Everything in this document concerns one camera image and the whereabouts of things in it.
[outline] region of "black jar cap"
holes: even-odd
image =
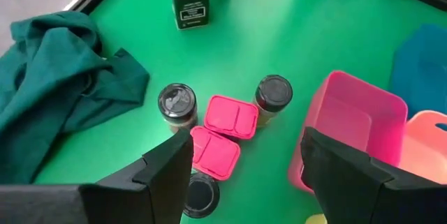
[[[196,113],[196,95],[185,84],[169,84],[159,95],[159,109],[167,121],[184,123]]]
[[[255,99],[258,105],[268,112],[279,112],[292,100],[291,84],[280,75],[264,77],[256,89]]]
[[[191,175],[183,212],[191,218],[209,216],[221,197],[219,185],[211,176],[198,172]]]

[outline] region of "yellow object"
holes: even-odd
[[[328,221],[326,220],[324,214],[316,214],[310,216],[307,219],[306,224],[328,224]]]

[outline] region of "green table surface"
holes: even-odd
[[[213,94],[250,101],[268,74],[288,78],[290,105],[241,143],[216,211],[182,223],[304,223],[321,212],[292,187],[287,168],[312,94],[332,70],[386,89],[393,52],[424,23],[446,14],[416,0],[210,0],[210,24],[178,31],[171,0],[105,0],[91,14],[104,55],[124,47],[150,72],[145,105],[61,142],[39,184],[94,182],[171,136],[157,108],[160,90],[183,82],[203,117]]]

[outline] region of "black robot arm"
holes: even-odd
[[[180,130],[96,184],[0,186],[0,223],[178,224],[192,157]]]
[[[447,223],[447,187],[305,128],[302,180],[329,224]]]

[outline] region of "pink container lid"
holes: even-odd
[[[215,95],[208,104],[205,127],[217,133],[249,140],[256,132],[258,115],[258,108],[251,103]]]
[[[203,126],[194,127],[191,136],[193,167],[221,181],[230,178],[240,156],[239,145]]]

